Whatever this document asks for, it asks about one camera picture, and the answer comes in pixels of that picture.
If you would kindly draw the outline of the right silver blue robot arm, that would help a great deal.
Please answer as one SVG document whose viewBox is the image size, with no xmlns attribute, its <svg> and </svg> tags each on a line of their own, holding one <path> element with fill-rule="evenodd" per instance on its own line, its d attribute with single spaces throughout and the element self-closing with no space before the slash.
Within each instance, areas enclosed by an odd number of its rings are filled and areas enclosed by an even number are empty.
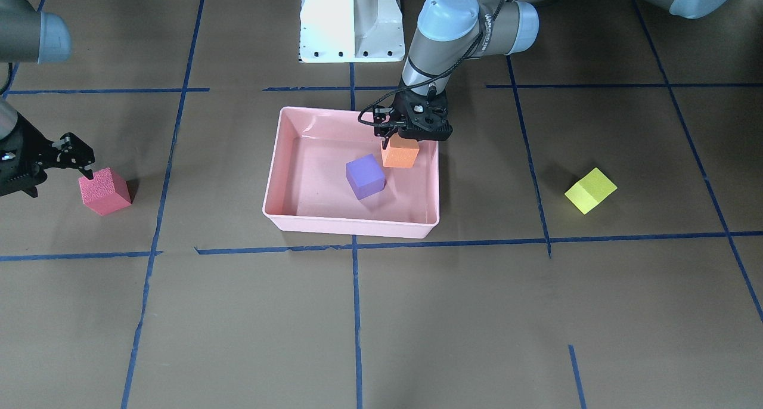
<svg viewBox="0 0 763 409">
<path fill-rule="evenodd" d="M 65 21 L 36 10 L 28 0 L 1 0 L 2 62 L 66 61 L 72 40 Z M 71 132 L 49 140 L 6 99 L 1 100 L 1 194 L 16 192 L 38 197 L 48 168 L 73 168 L 92 179 L 95 154 Z"/>
</svg>

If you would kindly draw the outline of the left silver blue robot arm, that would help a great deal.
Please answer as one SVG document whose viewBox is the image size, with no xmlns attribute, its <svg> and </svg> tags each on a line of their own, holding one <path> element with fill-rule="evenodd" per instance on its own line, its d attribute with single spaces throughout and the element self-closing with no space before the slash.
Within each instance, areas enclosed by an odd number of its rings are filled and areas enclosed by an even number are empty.
<svg viewBox="0 0 763 409">
<path fill-rule="evenodd" d="M 452 135 L 446 86 L 464 61 L 512 55 L 537 39 L 537 2 L 551 0 L 425 0 L 398 88 L 365 107 L 358 117 L 381 138 L 443 142 Z M 728 0 L 643 0 L 674 16 L 697 20 Z"/>
</svg>

